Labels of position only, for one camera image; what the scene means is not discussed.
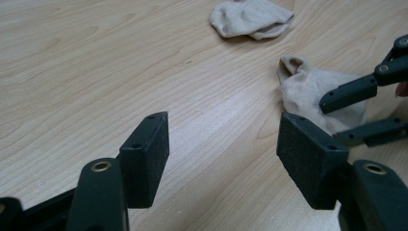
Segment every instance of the white sock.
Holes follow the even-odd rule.
[[[255,39],[280,36],[293,12],[269,0],[235,0],[220,3],[211,13],[211,24],[225,38],[249,35]]]
[[[281,58],[278,67],[284,107],[288,113],[307,117],[332,135],[366,122],[366,101],[350,105],[330,114],[321,112],[319,102],[330,90],[359,78],[310,66],[296,55]]]

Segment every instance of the light-colored wood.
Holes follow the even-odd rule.
[[[132,230],[339,230],[314,211],[279,159],[279,58],[366,75],[408,32],[408,1],[279,0],[294,11],[277,39],[220,38],[220,1],[0,2],[0,195],[29,208],[76,186],[87,162],[114,157],[140,121],[169,112],[170,157]],[[371,118],[408,120],[382,89]],[[408,183],[407,141],[354,148]]]

